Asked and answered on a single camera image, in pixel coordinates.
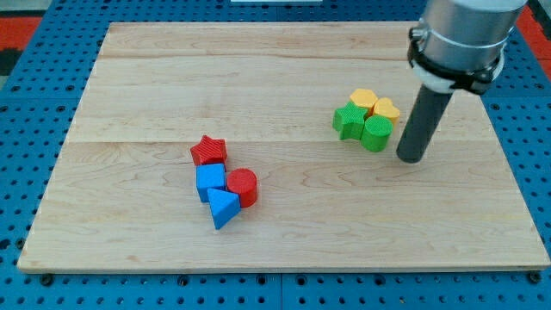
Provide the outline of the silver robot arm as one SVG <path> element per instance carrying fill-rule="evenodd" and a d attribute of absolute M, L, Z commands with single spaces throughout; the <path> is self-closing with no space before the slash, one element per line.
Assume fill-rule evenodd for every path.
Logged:
<path fill-rule="evenodd" d="M 408 62 L 436 93 L 488 91 L 526 0 L 430 0 L 409 30 Z"/>

